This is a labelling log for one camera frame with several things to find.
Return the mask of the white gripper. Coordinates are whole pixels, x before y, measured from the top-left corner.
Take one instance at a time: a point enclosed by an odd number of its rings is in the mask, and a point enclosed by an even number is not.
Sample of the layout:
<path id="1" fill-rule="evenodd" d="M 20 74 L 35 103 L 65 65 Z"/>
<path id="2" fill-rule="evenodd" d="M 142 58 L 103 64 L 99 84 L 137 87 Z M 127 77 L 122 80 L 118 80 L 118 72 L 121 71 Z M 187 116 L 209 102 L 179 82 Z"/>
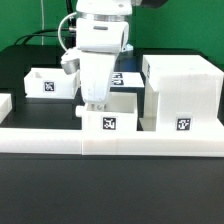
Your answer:
<path id="1" fill-rule="evenodd" d="M 116 54 L 84 52 L 80 54 L 81 94 L 88 111 L 106 110 Z"/>

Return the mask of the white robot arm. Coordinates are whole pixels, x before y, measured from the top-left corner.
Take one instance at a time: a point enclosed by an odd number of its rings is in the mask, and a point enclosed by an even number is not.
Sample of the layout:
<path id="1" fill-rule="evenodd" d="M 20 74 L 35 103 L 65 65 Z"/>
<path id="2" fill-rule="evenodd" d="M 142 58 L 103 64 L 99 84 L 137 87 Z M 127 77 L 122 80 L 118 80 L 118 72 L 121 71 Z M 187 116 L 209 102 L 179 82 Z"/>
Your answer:
<path id="1" fill-rule="evenodd" d="M 125 49 L 134 6 L 160 8 L 168 0 L 77 0 L 76 11 L 58 27 L 58 39 L 65 53 L 61 66 L 67 75 L 80 71 L 83 101 L 103 110 L 110 92 L 115 62 Z M 76 18 L 76 46 L 67 48 L 61 38 L 63 23 Z"/>

